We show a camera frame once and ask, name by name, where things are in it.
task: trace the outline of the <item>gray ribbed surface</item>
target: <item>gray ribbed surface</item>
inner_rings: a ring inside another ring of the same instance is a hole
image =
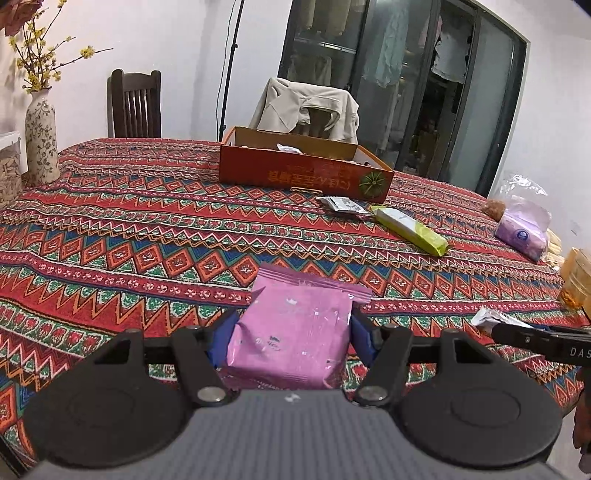
[[[243,391],[234,403],[197,410],[165,451],[109,471],[47,462],[28,480],[558,480],[548,466],[475,472],[420,452],[387,413],[340,391]]]

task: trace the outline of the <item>pink package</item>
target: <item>pink package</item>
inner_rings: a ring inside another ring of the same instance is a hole
[[[495,237],[537,262],[547,246],[551,215],[545,208],[513,196],[495,231]]]
[[[339,387],[349,346],[348,293],[281,284],[257,293],[228,344],[226,379],[282,389]]]
[[[258,291],[265,287],[279,285],[305,285],[312,287],[336,288],[349,295],[349,298],[358,305],[366,305],[371,301],[372,291],[362,285],[344,283],[332,278],[319,277],[309,273],[296,272],[289,268],[278,267],[270,263],[262,263],[256,274],[252,291]]]

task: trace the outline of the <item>tablecloth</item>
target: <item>tablecloth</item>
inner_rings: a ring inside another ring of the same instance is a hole
[[[483,199],[396,173],[387,203],[444,235],[429,257],[372,221],[340,218],[312,194],[220,184],[219,144],[94,140],[61,153],[61,177],[0,212],[0,433],[34,462],[22,412],[56,375],[127,328],[169,335],[248,305],[260,262],[360,283],[374,322],[416,335],[447,327],[491,340],[468,320],[486,305],[546,324],[586,325],[561,310],[560,277],[497,241]],[[572,367],[490,345],[563,407],[579,392]],[[171,366],[151,374],[171,380]],[[346,390],[365,368],[352,349]],[[434,374],[411,368],[409,383]]]

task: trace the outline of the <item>green plant graphic on box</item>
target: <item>green plant graphic on box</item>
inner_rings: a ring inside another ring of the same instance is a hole
[[[378,171],[372,171],[361,177],[359,190],[361,190],[361,193],[366,198],[373,199],[383,194],[386,182],[387,180],[384,174]]]

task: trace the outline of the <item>floral vase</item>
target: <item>floral vase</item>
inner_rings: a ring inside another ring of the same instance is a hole
[[[60,177],[57,162],[56,111],[47,99],[50,89],[31,92],[27,109],[25,138],[27,164],[32,186],[45,185]]]

